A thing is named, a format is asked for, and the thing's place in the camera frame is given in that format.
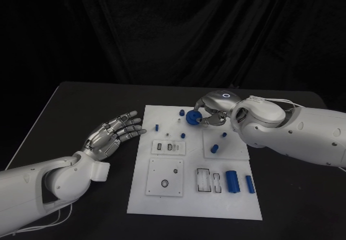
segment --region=black table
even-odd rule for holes
[[[9,168],[71,156],[98,124],[133,110],[143,118],[146,105],[193,106],[215,88],[139,86],[65,82],[38,119]],[[306,91],[232,90],[290,99],[310,108],[326,108]],[[346,173],[248,147],[263,221],[127,214],[140,138],[127,141],[108,158],[107,182],[93,182],[74,204],[69,219],[44,230],[6,239],[345,239]],[[56,217],[39,223],[49,224]]]

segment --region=black backdrop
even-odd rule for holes
[[[307,90],[345,111],[345,12],[343,0],[2,1],[5,159],[64,81]]]

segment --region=blue disk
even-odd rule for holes
[[[202,113],[199,111],[193,111],[191,110],[188,113],[186,113],[186,121],[189,124],[192,125],[198,125],[201,124],[196,119],[198,118],[202,118]]]

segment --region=robotic hand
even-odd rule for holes
[[[101,162],[146,129],[131,119],[137,111],[120,115],[90,134],[72,156],[0,172],[0,236],[72,204],[87,192],[91,180],[104,182],[110,163]],[[42,183],[58,200],[44,203]]]
[[[271,101],[294,108],[284,110]],[[250,96],[241,100],[227,90],[209,92],[193,110],[199,108],[211,117],[196,121],[221,126],[228,117],[232,130],[251,147],[268,147],[315,164],[346,167],[346,113],[307,108],[286,99]]]

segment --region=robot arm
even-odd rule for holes
[[[232,130],[251,147],[268,147],[315,164],[346,167],[346,113],[302,106],[283,110],[268,100],[294,104],[255,96],[241,100],[227,90],[211,92],[195,111],[204,107],[212,116],[198,121],[219,126],[229,117]]]
[[[74,203],[87,192],[91,180],[104,182],[110,163],[101,162],[120,144],[147,131],[131,119],[136,111],[100,125],[74,156],[0,172],[0,236]],[[42,183],[58,197],[44,202]]]

